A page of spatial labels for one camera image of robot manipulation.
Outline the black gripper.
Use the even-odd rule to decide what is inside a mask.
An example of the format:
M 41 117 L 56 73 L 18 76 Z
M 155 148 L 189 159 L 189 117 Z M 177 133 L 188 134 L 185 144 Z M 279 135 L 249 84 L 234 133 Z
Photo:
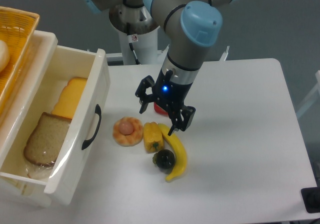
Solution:
M 185 105 L 185 98 L 203 64 L 203 56 L 166 55 L 156 82 L 148 75 L 140 81 L 135 96 L 141 105 L 139 113 L 146 111 L 149 103 L 156 103 L 168 113 L 172 122 L 168 135 L 186 131 L 192 123 L 196 109 Z

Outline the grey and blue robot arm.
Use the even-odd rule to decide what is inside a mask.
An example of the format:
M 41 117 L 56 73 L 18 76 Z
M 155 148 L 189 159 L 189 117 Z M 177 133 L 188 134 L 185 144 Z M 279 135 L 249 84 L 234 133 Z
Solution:
M 135 33 L 135 24 L 150 21 L 170 38 L 158 78 L 145 77 L 135 93 L 141 112 L 155 103 L 168 113 L 170 133 L 185 131 L 191 125 L 196 110 L 186 106 L 184 100 L 223 25 L 218 6 L 235 1 L 86 0 L 97 12 L 122 8 L 121 20 L 129 34 Z

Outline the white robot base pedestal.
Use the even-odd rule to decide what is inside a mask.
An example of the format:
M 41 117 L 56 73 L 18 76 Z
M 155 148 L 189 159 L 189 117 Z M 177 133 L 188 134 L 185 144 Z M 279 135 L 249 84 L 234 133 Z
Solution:
M 157 63 L 159 26 L 145 6 L 117 5 L 109 10 L 109 20 L 118 33 L 124 65 Z

